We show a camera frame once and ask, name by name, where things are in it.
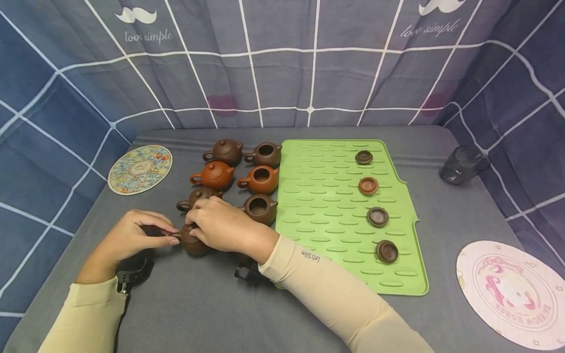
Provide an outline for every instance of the green silicone mat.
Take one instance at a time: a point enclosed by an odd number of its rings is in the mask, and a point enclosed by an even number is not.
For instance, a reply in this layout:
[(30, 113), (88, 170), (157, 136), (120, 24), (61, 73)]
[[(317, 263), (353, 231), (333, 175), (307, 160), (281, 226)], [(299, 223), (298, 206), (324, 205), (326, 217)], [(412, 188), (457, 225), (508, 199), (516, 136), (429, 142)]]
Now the green silicone mat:
[[(369, 150), (370, 165), (355, 155)], [(363, 195), (357, 184), (372, 176), (379, 189)], [(282, 143), (276, 230), (344, 267), (382, 294), (424, 295), (428, 277), (421, 257), (418, 221), (406, 183), (379, 140), (286, 140)], [(390, 220), (382, 228), (367, 221), (379, 206)], [(398, 260), (384, 264), (375, 254), (380, 240), (399, 250)]]

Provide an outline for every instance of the glass cup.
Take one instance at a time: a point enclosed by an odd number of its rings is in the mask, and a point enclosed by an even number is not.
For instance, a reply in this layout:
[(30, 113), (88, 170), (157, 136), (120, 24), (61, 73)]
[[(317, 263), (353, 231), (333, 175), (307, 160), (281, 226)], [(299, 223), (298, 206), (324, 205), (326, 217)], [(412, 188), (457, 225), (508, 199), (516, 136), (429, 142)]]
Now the glass cup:
[(440, 178), (452, 185), (463, 185), (490, 167), (490, 160), (474, 146), (459, 146), (440, 169)]

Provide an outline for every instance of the coaster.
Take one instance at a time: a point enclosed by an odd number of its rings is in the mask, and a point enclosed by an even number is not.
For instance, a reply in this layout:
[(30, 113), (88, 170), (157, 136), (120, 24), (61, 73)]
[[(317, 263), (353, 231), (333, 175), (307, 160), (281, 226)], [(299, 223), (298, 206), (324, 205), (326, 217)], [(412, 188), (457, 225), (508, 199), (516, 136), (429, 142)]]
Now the coaster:
[(110, 190), (120, 195), (135, 195), (159, 184), (171, 170), (173, 157), (163, 146), (136, 148), (116, 161), (108, 174)]
[(521, 346), (565, 346), (565, 281), (522, 250), (493, 241), (467, 245), (457, 257), (457, 280), (475, 312)]

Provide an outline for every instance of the blue plaid backdrop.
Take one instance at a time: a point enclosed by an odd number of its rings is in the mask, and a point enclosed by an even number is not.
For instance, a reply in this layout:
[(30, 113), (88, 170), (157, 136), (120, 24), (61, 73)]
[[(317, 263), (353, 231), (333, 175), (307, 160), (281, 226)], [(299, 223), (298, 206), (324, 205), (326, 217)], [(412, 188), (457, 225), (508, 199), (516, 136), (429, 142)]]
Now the blue plaid backdrop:
[(148, 129), (444, 125), (565, 276), (562, 2), (2, 2), (0, 347)]

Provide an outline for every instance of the pink coaster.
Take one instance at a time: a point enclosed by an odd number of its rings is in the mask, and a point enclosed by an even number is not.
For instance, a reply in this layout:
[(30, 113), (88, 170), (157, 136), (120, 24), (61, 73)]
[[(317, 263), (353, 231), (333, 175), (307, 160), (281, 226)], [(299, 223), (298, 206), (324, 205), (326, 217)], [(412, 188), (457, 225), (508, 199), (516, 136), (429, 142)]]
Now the pink coaster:
[(457, 257), (457, 280), (475, 312), (521, 346), (565, 346), (565, 281), (522, 250), (493, 241), (467, 245)]

